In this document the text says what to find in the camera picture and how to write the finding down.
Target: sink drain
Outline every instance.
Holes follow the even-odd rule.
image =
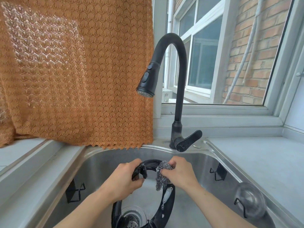
[[[147,223],[145,212],[138,206],[127,206],[121,210],[123,217],[128,217],[128,228],[139,228]]]

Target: kitchen sink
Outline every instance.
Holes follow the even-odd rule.
[[[40,227],[52,228],[60,222],[65,216],[73,211],[89,194],[96,191],[103,182],[111,175],[120,163],[130,162],[136,158],[141,160],[159,159],[169,161],[172,156],[177,155],[184,157],[193,166],[195,175],[199,183],[210,193],[216,196],[230,209],[243,217],[243,211],[234,205],[235,193],[239,182],[251,182],[244,174],[227,159],[218,153],[211,144],[202,141],[199,146],[189,148],[184,153],[164,148],[167,144],[146,145],[135,149],[111,149],[104,150],[101,148],[91,147],[84,154],[82,164],[75,176],[70,176],[69,182],[73,179],[75,187],[84,188],[80,191],[81,200],[79,202],[67,203],[65,189],[61,190],[58,196],[57,204],[49,209],[49,213],[44,216],[44,222]],[[130,211],[141,220],[142,224],[146,224],[157,211],[162,191],[156,191],[156,172],[148,171],[148,178],[145,180],[142,188],[136,190],[122,202],[122,211]],[[78,199],[78,193],[75,193],[72,200]],[[288,227],[279,219],[276,211],[279,209],[267,208],[265,215],[260,219],[246,219],[258,228],[272,227]],[[110,205],[96,221],[94,228],[110,228],[111,227],[111,210]],[[175,202],[170,219],[166,225],[167,228],[178,227],[211,227],[207,219],[201,213],[196,204],[181,189],[176,188]]]

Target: stainless steel sink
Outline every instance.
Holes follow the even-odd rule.
[[[240,216],[243,212],[238,205],[234,205],[235,193],[239,182],[253,182],[249,176],[242,173],[238,167],[216,149],[209,141],[201,140],[194,147],[189,148],[184,153],[178,153],[168,148],[167,141],[156,141],[155,145],[146,145],[140,149],[111,149],[103,150],[101,148],[91,147],[85,151],[83,158],[78,160],[78,171],[74,176],[73,171],[63,176],[68,180],[67,185],[74,177],[76,188],[80,188],[82,183],[86,189],[81,191],[81,201],[67,203],[65,189],[58,191],[56,197],[49,199],[54,203],[48,208],[43,218],[39,221],[37,227],[52,228],[71,211],[73,211],[89,194],[96,191],[101,184],[110,176],[119,163],[126,163],[140,158],[141,160],[160,159],[170,160],[172,156],[178,155],[189,161],[194,169],[195,175],[200,184],[229,208],[235,211]],[[216,170],[218,165],[227,171],[225,180],[215,181],[215,173],[210,173],[210,169]],[[127,199],[123,201],[122,210],[130,210],[136,212],[143,223],[147,219],[151,219],[158,209],[162,192],[157,192],[155,189],[156,173],[148,171],[148,178],[143,184],[143,187],[136,190]],[[78,194],[75,194],[73,199],[77,199]],[[288,212],[276,205],[267,194],[264,195],[267,202],[267,211],[265,215],[258,220],[247,219],[256,227],[262,228],[286,228],[298,227],[290,218]],[[109,206],[99,217],[95,228],[110,228],[111,227],[111,209]],[[207,219],[200,212],[196,204],[188,197],[181,189],[176,189],[176,196],[172,214],[166,227],[211,227]]]

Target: faucet handle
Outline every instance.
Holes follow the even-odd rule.
[[[179,137],[174,140],[176,150],[179,152],[186,151],[194,142],[202,137],[203,133],[201,130],[195,131],[187,138]]]

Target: forearm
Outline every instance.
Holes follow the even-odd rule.
[[[200,185],[186,190],[213,228],[256,228]]]
[[[112,203],[111,197],[103,190],[90,194],[72,213],[54,228],[90,228],[99,215]]]

